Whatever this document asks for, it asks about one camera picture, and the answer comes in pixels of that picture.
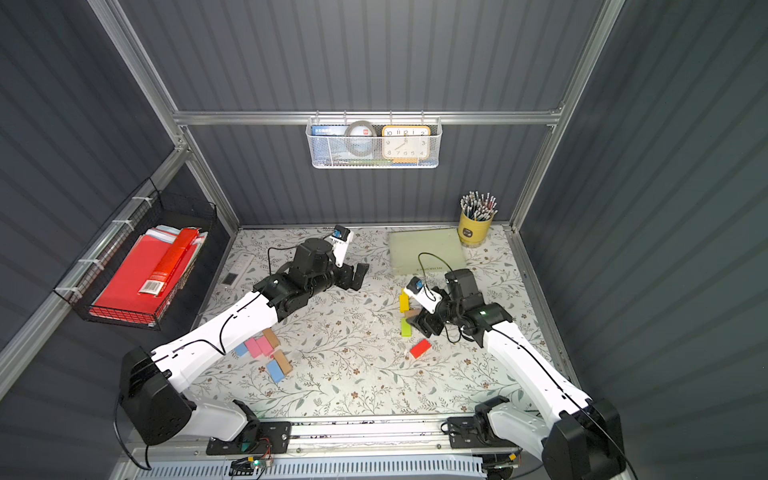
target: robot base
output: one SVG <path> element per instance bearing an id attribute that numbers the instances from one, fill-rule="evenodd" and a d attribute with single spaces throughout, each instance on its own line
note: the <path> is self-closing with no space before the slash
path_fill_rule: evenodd
<path id="1" fill-rule="evenodd" d="M 481 426 L 475 417 L 448 417 L 448 433 L 452 449 L 481 449 L 483 447 L 509 447 L 516 444 L 503 439 L 484 439 L 480 435 Z"/>
<path id="2" fill-rule="evenodd" d="M 256 447 L 252 442 L 243 439 L 255 438 Z M 262 438 L 268 438 L 272 445 L 272 454 L 288 451 L 290 441 L 290 422 L 261 422 L 256 425 L 249 424 L 243 429 L 243 433 L 231 442 L 219 439 L 211 439 L 205 449 L 207 455 L 252 455 L 258 456 L 266 453 L 267 443 L 260 442 Z"/>

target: black wire basket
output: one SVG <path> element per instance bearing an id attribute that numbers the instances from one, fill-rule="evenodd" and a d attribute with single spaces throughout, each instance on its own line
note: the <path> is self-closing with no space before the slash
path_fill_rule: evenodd
<path id="1" fill-rule="evenodd" d="M 195 260 L 210 248 L 209 239 L 203 242 L 201 251 L 194 257 L 182 277 L 155 311 L 142 312 L 99 306 L 95 305 L 96 300 L 110 283 L 139 237 L 148 229 L 157 225 L 179 229 L 198 227 L 200 232 L 208 232 L 210 236 L 216 219 L 216 206 L 210 202 L 170 192 L 155 191 L 142 202 L 129 221 L 123 222 L 118 233 L 101 251 L 97 259 L 78 260 L 78 262 L 89 262 L 89 266 L 77 288 L 57 288 L 54 291 L 72 305 L 72 309 L 84 320 L 159 330 L 164 314 L 174 301 L 174 297 L 184 288 L 190 275 L 195 274 L 197 266 Z"/>

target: barcode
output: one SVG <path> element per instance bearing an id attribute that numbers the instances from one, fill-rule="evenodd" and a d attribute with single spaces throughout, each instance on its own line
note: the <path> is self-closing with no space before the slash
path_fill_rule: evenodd
<path id="1" fill-rule="evenodd" d="M 158 295 L 160 294 L 160 291 L 163 289 L 163 285 L 165 283 L 158 282 L 156 280 L 147 280 L 144 282 L 144 286 L 141 287 L 141 290 L 139 290 L 139 293 L 151 293 L 152 295 Z"/>

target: pencil holder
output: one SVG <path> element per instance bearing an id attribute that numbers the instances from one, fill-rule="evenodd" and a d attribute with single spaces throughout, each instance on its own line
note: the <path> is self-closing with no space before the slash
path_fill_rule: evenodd
<path id="1" fill-rule="evenodd" d="M 490 220 L 477 221 L 472 220 L 462 212 L 462 218 L 458 221 L 458 238 L 467 247 L 479 247 L 488 235 L 488 228 L 491 227 Z"/>

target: green mat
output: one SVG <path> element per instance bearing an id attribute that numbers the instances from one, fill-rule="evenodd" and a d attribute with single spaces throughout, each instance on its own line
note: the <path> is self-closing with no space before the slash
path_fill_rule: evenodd
<path id="1" fill-rule="evenodd" d="M 419 266 L 421 252 L 434 253 L 454 270 L 467 267 L 462 252 L 462 242 L 455 228 L 410 230 L 389 234 L 389 256 L 395 275 L 422 275 Z M 431 255 L 422 255 L 424 270 L 427 272 L 448 272 L 443 262 Z"/>

